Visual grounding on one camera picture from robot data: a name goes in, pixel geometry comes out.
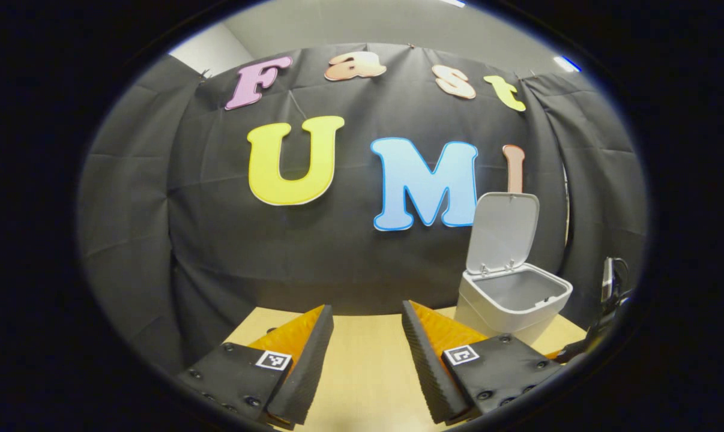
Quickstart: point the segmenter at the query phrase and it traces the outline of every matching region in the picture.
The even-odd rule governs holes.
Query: blue letter m
[[[378,230],[406,230],[414,218],[405,210],[405,194],[411,197],[421,221],[434,223],[445,194],[450,193],[442,224],[463,227],[474,222],[477,190],[474,159],[477,148],[466,142],[449,142],[432,172],[423,156],[408,139],[374,140],[373,153],[384,167],[384,210],[373,220]]]

